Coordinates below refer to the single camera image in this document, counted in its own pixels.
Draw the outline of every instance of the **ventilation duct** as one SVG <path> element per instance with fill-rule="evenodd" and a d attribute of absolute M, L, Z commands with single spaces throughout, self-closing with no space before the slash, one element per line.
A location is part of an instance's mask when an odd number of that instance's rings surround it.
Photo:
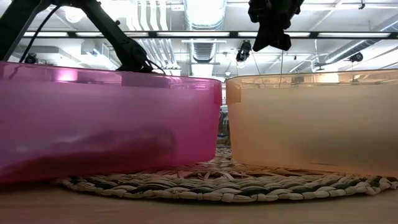
<path fill-rule="evenodd" d="M 95 67 L 101 65 L 101 67 L 105 67 L 105 69 L 109 70 L 116 70 L 119 68 L 119 64 L 111 58 L 109 47 L 102 42 L 96 42 L 90 39 L 84 40 L 83 43 L 81 43 L 81 56 Z"/>
<path fill-rule="evenodd" d="M 126 25 L 129 30 L 142 30 L 142 27 L 138 20 L 138 1 L 137 0 L 130 0 L 130 8 L 131 11 L 130 15 L 126 17 Z M 153 51 L 152 47 L 150 46 L 148 39 L 138 39 L 138 44 L 141 45 L 142 48 L 147 52 L 147 56 L 149 60 L 155 62 L 156 64 L 160 65 L 160 61 L 154 56 L 155 52 Z"/>
<path fill-rule="evenodd" d="M 146 0 L 139 0 L 141 4 L 141 17 L 140 17 L 140 24 L 144 30 L 150 30 L 147 22 L 147 1 Z M 162 53 L 160 52 L 158 41 L 154 39 L 149 39 L 149 50 L 154 51 L 154 57 L 156 59 L 156 62 L 162 66 L 162 68 L 165 68 L 166 62 L 165 59 L 163 58 Z"/>
<path fill-rule="evenodd" d="M 185 22 L 188 30 L 221 30 L 226 10 L 226 0 L 184 0 Z M 210 63 L 216 54 L 217 44 L 191 43 L 192 59 L 198 63 Z M 192 72 L 201 72 L 192 65 Z"/>
<path fill-rule="evenodd" d="M 393 16 L 392 18 L 384 21 L 382 24 L 378 25 L 373 32 L 397 32 L 398 31 L 398 14 Z M 319 63 L 314 63 L 317 59 L 317 56 L 310 57 L 308 60 L 302 62 L 300 65 L 291 69 L 290 72 L 300 72 L 309 67 L 315 66 L 324 66 L 339 62 L 350 56 L 380 42 L 381 40 L 354 40 L 340 49 L 323 56 L 319 56 Z"/>

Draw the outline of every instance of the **round woven mat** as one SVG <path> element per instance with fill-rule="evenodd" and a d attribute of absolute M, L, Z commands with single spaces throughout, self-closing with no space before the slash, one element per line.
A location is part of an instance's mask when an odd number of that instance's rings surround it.
<path fill-rule="evenodd" d="M 230 149 L 217 149 L 210 162 L 130 174 L 57 180 L 69 189 L 121 198 L 172 198 L 222 202 L 273 202 L 376 195 L 396 189 L 394 177 L 290 170 L 239 164 Z"/>

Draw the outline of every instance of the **ceiling beam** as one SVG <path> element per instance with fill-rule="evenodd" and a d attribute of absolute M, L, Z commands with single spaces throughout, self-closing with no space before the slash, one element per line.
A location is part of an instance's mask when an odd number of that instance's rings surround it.
<path fill-rule="evenodd" d="M 241 1 L 241 2 L 227 2 L 227 7 L 249 7 L 249 1 Z M 360 2 L 343 2 L 341 6 L 360 6 Z M 174 11 L 183 11 L 183 3 L 181 2 L 175 2 L 175 3 L 169 3 L 167 4 L 169 8 L 171 8 Z M 367 7 L 371 8 L 378 8 L 378 9 L 393 9 L 395 7 L 398 7 L 398 2 L 367 2 L 366 3 Z M 315 8 L 319 7 L 321 10 L 335 10 L 336 6 L 333 6 L 333 3 L 325 3 L 325 2 L 311 2 L 311 3 L 306 3 L 304 2 L 302 4 L 302 10 L 303 11 L 315 11 Z"/>
<path fill-rule="evenodd" d="M 133 39 L 255 39 L 254 31 L 124 31 Z M 291 39 L 344 39 L 344 40 L 397 40 L 398 32 L 341 32 L 341 31 L 288 31 Z M 34 32 L 26 32 L 23 38 L 29 39 Z M 42 31 L 38 39 L 104 39 L 100 32 Z"/>

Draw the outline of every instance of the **black cable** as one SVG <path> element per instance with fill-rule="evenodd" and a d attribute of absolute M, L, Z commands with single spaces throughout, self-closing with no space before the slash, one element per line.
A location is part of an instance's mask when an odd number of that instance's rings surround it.
<path fill-rule="evenodd" d="M 47 17 L 43 20 L 43 22 L 39 25 L 39 27 L 37 28 L 35 34 L 33 35 L 33 37 L 31 38 L 29 44 L 27 45 L 24 53 L 22 54 L 21 59 L 19 59 L 19 63 L 22 63 L 25 58 L 26 55 L 28 54 L 30 48 L 33 45 L 33 42 L 35 41 L 36 37 L 38 36 L 39 32 L 42 30 L 43 26 L 45 25 L 45 23 L 51 18 L 51 16 L 60 8 L 60 6 L 55 7 L 48 15 Z M 8 77 L 9 80 L 12 80 L 14 78 L 15 75 L 17 75 L 18 69 L 21 66 L 16 67 L 16 69 L 14 69 L 14 72 Z"/>
<path fill-rule="evenodd" d="M 166 72 L 165 72 L 160 66 L 158 66 L 155 62 L 153 62 L 153 61 L 151 61 L 151 60 L 149 60 L 149 59 L 148 59 L 148 62 L 149 62 L 150 64 L 152 64 L 152 65 L 155 65 L 155 67 L 157 67 L 158 69 L 160 69 L 160 70 L 163 72 L 163 74 L 166 75 Z"/>
<path fill-rule="evenodd" d="M 22 55 L 21 59 L 19 59 L 19 63 L 22 63 L 25 60 L 25 57 L 27 53 L 29 52 L 30 48 L 33 45 L 33 41 L 35 41 L 36 37 L 38 36 L 39 32 L 42 30 L 43 26 L 45 23 L 50 19 L 50 17 L 60 8 L 61 6 L 56 6 L 51 12 L 47 15 L 47 17 L 43 20 L 43 22 L 39 25 L 39 28 L 37 28 L 35 34 L 31 38 L 29 44 L 27 45 L 24 54 Z"/>

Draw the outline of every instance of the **ceiling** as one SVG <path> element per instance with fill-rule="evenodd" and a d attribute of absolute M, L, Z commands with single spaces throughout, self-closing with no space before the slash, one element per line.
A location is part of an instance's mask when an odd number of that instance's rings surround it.
<path fill-rule="evenodd" d="M 3 14 L 11 1 L 0 0 L 0 14 Z M 226 13 L 223 30 L 247 30 L 257 32 L 258 24 L 253 24 L 247 14 L 247 0 L 227 0 Z M 396 16 L 398 18 L 398 0 L 366 0 L 366 7 L 359 10 L 360 0 L 306 0 L 302 6 L 302 12 L 292 19 L 291 31 L 344 31 L 344 32 L 367 32 L 375 31 L 379 24 Z M 118 19 L 122 30 L 130 30 L 127 25 L 128 19 L 134 17 L 134 11 L 127 9 L 128 0 L 106 1 L 106 11 L 113 19 Z M 206 6 L 198 8 L 206 15 Z M 41 12 L 29 27 L 35 31 L 44 20 L 50 10 Z M 87 17 L 81 18 L 79 22 L 71 23 L 66 19 L 67 10 L 60 9 L 50 18 L 43 30 L 47 31 L 98 31 Z M 148 5 L 148 23 L 150 7 Z M 166 22 L 170 30 L 186 30 L 183 11 L 183 1 L 166 1 Z M 293 68 L 314 55 L 329 54 L 350 43 L 351 40 L 337 39 L 294 39 L 292 48 L 288 52 L 282 52 L 273 47 L 267 47 L 260 52 L 253 53 L 246 60 L 245 66 L 239 68 L 236 65 L 235 56 L 237 48 L 241 45 L 242 39 L 219 39 L 225 40 L 218 44 L 216 57 L 211 66 L 211 74 L 216 77 L 225 78 L 226 72 L 230 76 L 236 75 L 257 75 L 289 73 Z M 29 42 L 29 39 L 21 40 L 21 49 Z M 82 50 L 82 43 L 94 45 L 101 48 L 102 43 L 110 47 L 109 58 L 115 64 L 118 63 L 116 54 L 112 51 L 111 45 L 104 39 L 37 39 L 34 42 L 35 49 L 41 46 L 58 47 L 65 52 L 47 53 L 45 50 L 38 50 L 39 59 L 52 61 L 56 65 L 68 67 L 87 67 L 97 69 L 111 69 L 108 63 L 102 60 L 95 60 Z M 182 39 L 171 40 L 172 49 L 177 60 L 178 69 L 182 75 L 192 73 L 192 58 L 188 44 L 182 43 Z M 398 39 L 382 40 L 375 45 L 361 51 L 364 60 L 359 63 L 340 61 L 325 66 L 325 71 L 338 70 L 367 70 L 380 68 L 398 68 Z M 17 60 L 18 54 L 11 60 Z"/>

